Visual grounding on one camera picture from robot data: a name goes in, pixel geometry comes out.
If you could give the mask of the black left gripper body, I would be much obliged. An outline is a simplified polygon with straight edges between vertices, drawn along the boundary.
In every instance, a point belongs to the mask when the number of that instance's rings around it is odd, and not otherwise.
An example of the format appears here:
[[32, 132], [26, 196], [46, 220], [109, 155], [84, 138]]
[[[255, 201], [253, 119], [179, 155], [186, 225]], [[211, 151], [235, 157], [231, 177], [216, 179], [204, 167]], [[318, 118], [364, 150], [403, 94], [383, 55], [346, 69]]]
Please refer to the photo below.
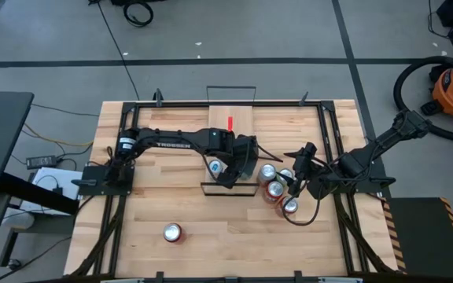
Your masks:
[[236, 169], [254, 169], [258, 160], [256, 136], [239, 134], [233, 143], [234, 166]]

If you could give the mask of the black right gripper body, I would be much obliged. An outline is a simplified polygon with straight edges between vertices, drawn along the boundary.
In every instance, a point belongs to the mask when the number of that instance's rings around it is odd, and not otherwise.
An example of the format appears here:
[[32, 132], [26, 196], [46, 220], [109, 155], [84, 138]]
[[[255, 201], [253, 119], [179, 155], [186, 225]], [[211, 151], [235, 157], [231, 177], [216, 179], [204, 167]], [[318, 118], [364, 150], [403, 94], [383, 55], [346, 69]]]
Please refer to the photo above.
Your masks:
[[320, 170], [321, 165], [315, 162], [314, 157], [297, 156], [295, 159], [295, 184], [300, 185], [302, 181], [312, 180]]

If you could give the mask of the light green soda can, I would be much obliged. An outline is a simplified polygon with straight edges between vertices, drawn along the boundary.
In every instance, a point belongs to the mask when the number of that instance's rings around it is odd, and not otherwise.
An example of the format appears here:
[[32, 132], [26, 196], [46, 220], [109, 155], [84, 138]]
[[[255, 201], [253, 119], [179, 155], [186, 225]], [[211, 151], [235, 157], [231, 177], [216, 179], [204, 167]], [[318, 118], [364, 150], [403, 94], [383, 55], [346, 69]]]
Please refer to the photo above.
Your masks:
[[276, 174], [276, 179], [284, 186], [287, 186], [288, 183], [292, 183], [294, 181], [293, 173], [288, 168], [283, 168], [278, 171]]

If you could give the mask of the red strawberry Fanta can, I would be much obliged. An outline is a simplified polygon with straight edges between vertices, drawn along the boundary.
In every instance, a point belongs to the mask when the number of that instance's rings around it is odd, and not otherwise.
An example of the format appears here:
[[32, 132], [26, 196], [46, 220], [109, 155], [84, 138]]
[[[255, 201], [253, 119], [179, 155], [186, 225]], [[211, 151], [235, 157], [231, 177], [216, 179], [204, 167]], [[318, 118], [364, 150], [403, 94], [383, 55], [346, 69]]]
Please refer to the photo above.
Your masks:
[[264, 198], [267, 202], [275, 203], [282, 197], [283, 193], [284, 185], [280, 182], [273, 181], [267, 185], [264, 191]]
[[276, 205], [276, 213], [282, 217], [283, 215], [292, 215], [298, 210], [297, 199], [291, 196], [283, 197]]

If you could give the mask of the white pink Spindrift can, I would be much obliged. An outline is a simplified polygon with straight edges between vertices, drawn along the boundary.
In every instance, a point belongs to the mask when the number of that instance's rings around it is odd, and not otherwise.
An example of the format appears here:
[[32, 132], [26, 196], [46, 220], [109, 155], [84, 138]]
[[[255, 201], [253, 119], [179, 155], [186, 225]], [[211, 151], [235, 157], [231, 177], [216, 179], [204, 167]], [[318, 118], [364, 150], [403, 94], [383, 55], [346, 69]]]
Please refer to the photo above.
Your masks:
[[277, 169], [272, 164], [264, 164], [260, 167], [257, 175], [258, 183], [261, 186], [266, 186], [272, 182], [277, 175]]

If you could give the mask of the blue silver Red Bull can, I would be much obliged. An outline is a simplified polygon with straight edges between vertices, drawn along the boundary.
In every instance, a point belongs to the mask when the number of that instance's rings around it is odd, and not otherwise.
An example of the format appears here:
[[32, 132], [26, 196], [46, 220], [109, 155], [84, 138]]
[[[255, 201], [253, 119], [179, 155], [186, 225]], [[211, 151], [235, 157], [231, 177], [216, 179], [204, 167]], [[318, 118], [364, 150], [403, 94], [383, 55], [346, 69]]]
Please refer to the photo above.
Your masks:
[[224, 166], [220, 160], [210, 159], [208, 162], [208, 171], [217, 178], [223, 172]]

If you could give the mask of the red cola can black script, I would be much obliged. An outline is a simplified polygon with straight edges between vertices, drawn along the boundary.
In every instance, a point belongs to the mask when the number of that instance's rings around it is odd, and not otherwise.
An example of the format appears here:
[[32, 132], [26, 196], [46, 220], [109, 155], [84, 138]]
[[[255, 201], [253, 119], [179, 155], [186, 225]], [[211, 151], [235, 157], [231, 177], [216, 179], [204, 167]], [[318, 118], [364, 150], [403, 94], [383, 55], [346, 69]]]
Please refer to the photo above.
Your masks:
[[163, 237], [167, 242], [179, 242], [184, 236], [184, 229], [178, 223], [168, 223], [163, 229]]

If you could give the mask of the black hazard striped platform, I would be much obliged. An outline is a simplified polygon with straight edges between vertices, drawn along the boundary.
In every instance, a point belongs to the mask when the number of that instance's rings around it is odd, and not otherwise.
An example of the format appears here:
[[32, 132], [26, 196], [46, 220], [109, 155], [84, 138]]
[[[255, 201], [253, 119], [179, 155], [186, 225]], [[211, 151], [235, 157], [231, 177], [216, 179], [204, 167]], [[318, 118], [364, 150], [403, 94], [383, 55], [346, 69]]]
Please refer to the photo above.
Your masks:
[[382, 201], [399, 271], [453, 278], [453, 211], [442, 197]]

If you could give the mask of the white paper sheet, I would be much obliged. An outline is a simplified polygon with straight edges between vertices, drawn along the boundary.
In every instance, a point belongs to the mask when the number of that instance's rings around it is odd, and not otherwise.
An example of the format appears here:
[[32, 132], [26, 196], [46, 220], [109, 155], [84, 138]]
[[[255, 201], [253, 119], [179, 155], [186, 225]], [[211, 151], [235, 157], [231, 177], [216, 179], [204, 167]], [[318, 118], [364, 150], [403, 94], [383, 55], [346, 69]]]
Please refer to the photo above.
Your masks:
[[[73, 199], [79, 199], [79, 187], [72, 183], [72, 180], [81, 179], [82, 173], [79, 171], [70, 171], [63, 169], [56, 169], [50, 167], [42, 167], [39, 169], [35, 177], [32, 180], [32, 184], [40, 186], [44, 189], [59, 193], [60, 195]], [[20, 205], [20, 210], [29, 211], [38, 214], [48, 215], [63, 215], [67, 213], [52, 210], [51, 208], [35, 204], [26, 200], [23, 200]]]

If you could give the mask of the black power adapter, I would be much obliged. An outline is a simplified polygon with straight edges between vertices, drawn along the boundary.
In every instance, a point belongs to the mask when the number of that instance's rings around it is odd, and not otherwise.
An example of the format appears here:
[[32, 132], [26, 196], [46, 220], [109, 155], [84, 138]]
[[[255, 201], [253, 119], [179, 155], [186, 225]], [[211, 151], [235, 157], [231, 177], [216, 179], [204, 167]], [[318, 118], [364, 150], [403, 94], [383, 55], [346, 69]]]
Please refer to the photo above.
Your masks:
[[56, 167], [57, 158], [55, 156], [35, 156], [26, 159], [25, 164], [28, 170], [39, 169], [41, 167]]

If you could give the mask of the black aluminium table frame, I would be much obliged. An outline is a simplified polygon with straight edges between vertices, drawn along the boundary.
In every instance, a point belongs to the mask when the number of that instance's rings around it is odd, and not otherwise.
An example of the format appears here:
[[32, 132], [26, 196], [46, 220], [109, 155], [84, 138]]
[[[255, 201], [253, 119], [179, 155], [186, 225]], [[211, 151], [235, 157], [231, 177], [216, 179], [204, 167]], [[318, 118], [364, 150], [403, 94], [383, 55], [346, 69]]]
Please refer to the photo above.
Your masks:
[[[167, 101], [144, 106], [138, 123], [161, 130], [196, 131], [208, 127], [211, 105], [227, 101]], [[252, 106], [259, 143], [282, 162], [307, 142], [322, 160], [364, 145], [353, 100], [242, 101]], [[107, 243], [103, 270], [116, 264], [117, 277], [289, 277], [344, 275], [359, 269], [363, 257], [344, 237], [332, 197], [314, 200], [302, 193], [290, 220], [280, 217], [262, 193], [254, 197], [205, 196], [205, 166], [192, 150], [150, 149], [135, 164], [121, 231]], [[178, 223], [185, 232], [167, 242], [163, 229]]]

